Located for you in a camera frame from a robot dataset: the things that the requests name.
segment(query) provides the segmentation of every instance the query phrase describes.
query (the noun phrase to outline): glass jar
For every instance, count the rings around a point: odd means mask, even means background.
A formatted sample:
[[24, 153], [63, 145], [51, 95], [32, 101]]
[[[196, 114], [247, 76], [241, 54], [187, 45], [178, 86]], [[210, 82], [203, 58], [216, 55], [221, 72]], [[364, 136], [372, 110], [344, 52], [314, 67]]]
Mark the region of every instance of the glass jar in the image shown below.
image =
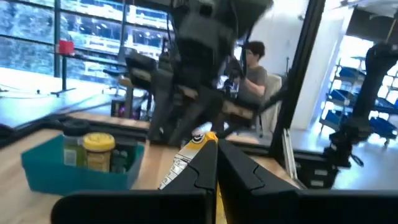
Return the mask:
[[83, 137], [83, 146], [87, 156], [87, 168], [109, 172], [111, 151], [116, 143], [107, 133], [88, 133]]
[[63, 124], [63, 162], [65, 165], [86, 166], [83, 136], [88, 132], [90, 132], [90, 125], [86, 121], [71, 120]]

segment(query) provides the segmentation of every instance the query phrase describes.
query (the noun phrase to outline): yellow label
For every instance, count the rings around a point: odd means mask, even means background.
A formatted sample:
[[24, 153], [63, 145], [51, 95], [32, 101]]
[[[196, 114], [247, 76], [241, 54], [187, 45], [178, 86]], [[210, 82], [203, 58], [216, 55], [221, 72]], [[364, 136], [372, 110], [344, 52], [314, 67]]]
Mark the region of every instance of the yellow label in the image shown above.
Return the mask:
[[110, 162], [110, 152], [104, 154], [88, 153], [87, 154], [87, 167], [89, 169], [108, 172]]
[[218, 138], [214, 132], [207, 132], [192, 137], [192, 140], [184, 146], [184, 148], [200, 150], [207, 143], [207, 141], [214, 140], [218, 142]]

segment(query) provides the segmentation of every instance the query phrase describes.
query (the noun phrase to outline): white wall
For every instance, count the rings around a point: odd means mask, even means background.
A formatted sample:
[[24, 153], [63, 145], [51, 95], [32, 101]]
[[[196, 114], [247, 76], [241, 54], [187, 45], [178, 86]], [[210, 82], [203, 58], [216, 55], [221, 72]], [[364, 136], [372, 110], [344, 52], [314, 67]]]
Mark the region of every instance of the white wall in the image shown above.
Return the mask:
[[322, 86], [328, 82], [353, 10], [327, 7], [322, 16], [291, 128], [308, 129]]
[[274, 0], [274, 7], [253, 27], [250, 40], [264, 42], [266, 56], [260, 65], [269, 73], [285, 74], [287, 57], [291, 67], [303, 25], [298, 16], [307, 4], [308, 0]]

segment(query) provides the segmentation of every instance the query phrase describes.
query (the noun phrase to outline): wooden table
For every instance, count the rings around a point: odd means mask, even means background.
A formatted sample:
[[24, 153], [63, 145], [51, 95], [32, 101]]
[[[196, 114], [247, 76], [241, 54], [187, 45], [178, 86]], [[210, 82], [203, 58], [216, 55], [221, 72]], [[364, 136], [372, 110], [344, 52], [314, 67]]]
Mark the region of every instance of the wooden table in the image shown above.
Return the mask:
[[[93, 121], [102, 121], [124, 126], [138, 126], [146, 128], [147, 122], [130, 119], [111, 118], [88, 113], [75, 113], [71, 116]], [[49, 215], [54, 203], [60, 198], [58, 195], [32, 192], [25, 178], [21, 166], [21, 153], [54, 138], [61, 132], [42, 129], [14, 144], [0, 149], [0, 224], [3, 223], [49, 223]], [[256, 139], [244, 136], [231, 136], [234, 141], [257, 142]], [[139, 176], [132, 186], [133, 189], [156, 189], [160, 181], [169, 171], [177, 148], [151, 146], [146, 143], [144, 157]], [[260, 165], [276, 176], [292, 184], [285, 170], [278, 163], [269, 158], [252, 156]], [[217, 204], [217, 223], [226, 223], [223, 218], [222, 204]]]

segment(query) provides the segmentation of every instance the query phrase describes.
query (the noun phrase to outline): shelving unit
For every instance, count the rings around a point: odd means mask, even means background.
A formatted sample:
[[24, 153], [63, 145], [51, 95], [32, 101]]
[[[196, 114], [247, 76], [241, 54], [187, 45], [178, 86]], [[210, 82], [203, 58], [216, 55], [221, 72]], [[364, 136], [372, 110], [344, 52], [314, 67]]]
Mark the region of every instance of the shelving unit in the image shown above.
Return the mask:
[[[365, 60], [364, 57], [352, 58], [359, 60], [359, 67], [357, 69], [341, 66], [341, 60], [339, 60], [338, 64], [336, 65], [333, 80], [331, 81], [329, 91], [326, 94], [326, 102], [331, 102], [338, 108], [328, 110], [325, 118], [323, 118], [326, 109], [325, 102], [325, 105], [322, 109], [322, 116], [319, 120], [322, 125], [321, 132], [324, 126], [328, 126], [329, 128], [337, 131], [340, 127], [340, 124], [350, 116], [353, 110], [353, 106], [356, 102], [356, 96], [362, 86], [366, 76], [366, 71], [362, 69], [362, 64]], [[392, 86], [395, 79], [398, 80], [397, 74], [393, 76], [393, 81], [391, 82], [391, 85], [388, 86], [386, 97], [391, 91], [398, 91], [397, 87]], [[333, 84], [337, 80], [341, 81], [342, 86], [347, 86], [348, 88], [333, 89]], [[397, 104], [398, 102], [393, 105], [385, 98], [379, 97], [377, 98], [374, 106], [374, 111], [377, 111], [378, 114], [377, 117], [371, 118], [370, 123], [374, 128], [375, 133], [386, 139], [385, 146], [389, 144], [390, 139], [395, 139], [397, 137], [397, 133], [394, 132], [397, 128], [388, 122], [388, 120], [378, 117], [378, 115], [379, 113], [398, 114], [398, 107], [396, 107]]]

